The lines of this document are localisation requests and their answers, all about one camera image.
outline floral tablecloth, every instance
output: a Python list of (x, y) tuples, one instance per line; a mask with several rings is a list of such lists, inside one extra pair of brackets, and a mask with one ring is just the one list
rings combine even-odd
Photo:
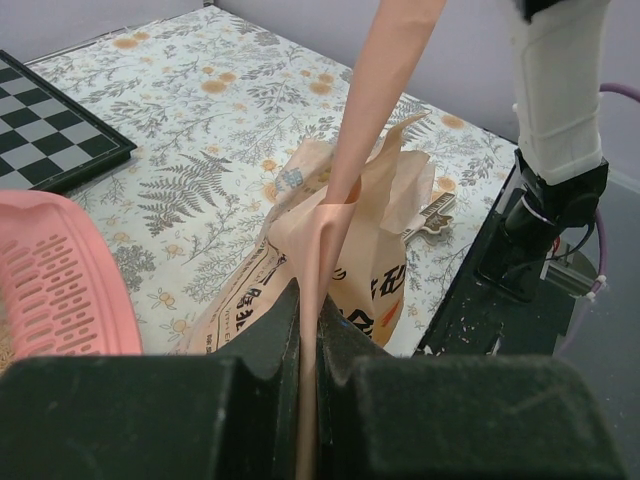
[[(302, 138), (337, 137), (351, 70), (216, 7), (150, 24), (32, 67), (133, 140), (132, 161), (72, 198), (129, 288), (145, 351), (162, 354), (251, 250)], [(387, 346), (409, 355), (513, 163), (498, 137), (404, 96), (390, 119), (427, 112), (407, 147), (453, 191), (446, 243), (408, 250), (406, 305)]]

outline pink plastic tray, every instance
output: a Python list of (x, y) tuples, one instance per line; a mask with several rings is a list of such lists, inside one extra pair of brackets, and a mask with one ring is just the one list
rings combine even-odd
[(64, 197), (0, 190), (0, 293), (16, 360), (142, 353), (111, 252), (88, 215)]

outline checkered board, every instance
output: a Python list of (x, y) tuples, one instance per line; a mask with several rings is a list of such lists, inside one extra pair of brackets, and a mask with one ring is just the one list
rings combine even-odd
[(0, 189), (65, 193), (136, 146), (0, 50)]

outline wall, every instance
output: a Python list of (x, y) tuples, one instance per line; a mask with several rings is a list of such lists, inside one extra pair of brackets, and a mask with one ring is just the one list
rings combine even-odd
[[(219, 6), (319, 53), (353, 66), (377, 0), (220, 0)], [(640, 1), (612, 0), (603, 81), (640, 87), (636, 48)], [(496, 0), (449, 0), (409, 93), (504, 137), (517, 121), (506, 24)], [(602, 106), (605, 155), (617, 178), (640, 185), (640, 107), (608, 95)]]
[(0, 49), (27, 62), (200, 7), (202, 0), (0, 0)]

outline black cable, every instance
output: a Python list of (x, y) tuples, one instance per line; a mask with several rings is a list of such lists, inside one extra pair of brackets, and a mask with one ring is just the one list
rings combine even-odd
[(591, 235), (593, 234), (593, 232), (595, 231), (595, 227), (596, 227), (596, 222), (595, 220), (592, 221), (591, 223), (589, 223), (589, 225), (587, 225), (587, 232), (584, 234), (584, 237), (582, 237), (582, 240), (580, 240), (580, 242), (578, 243), (578, 245), (576, 245), (575, 247), (573, 247), (571, 250), (569, 250), (567, 253), (563, 253), (562, 255), (556, 255), (550, 258), (542, 258), (539, 260), (533, 260), (531, 262), (525, 262), (522, 263), (514, 268), (512, 268), (511, 270), (507, 271), (502, 278), (505, 278), (511, 274), (513, 274), (514, 272), (517, 272), (519, 270), (522, 270), (523, 268), (527, 268), (531, 265), (535, 265), (537, 263), (544, 263), (544, 262), (551, 262), (551, 261), (557, 261), (557, 260), (562, 260), (563, 258), (566, 258), (570, 255), (573, 255), (574, 253), (576, 253), (578, 250), (580, 250), (582, 247), (585, 246), (585, 244), (589, 241), (589, 238), (591, 238)]

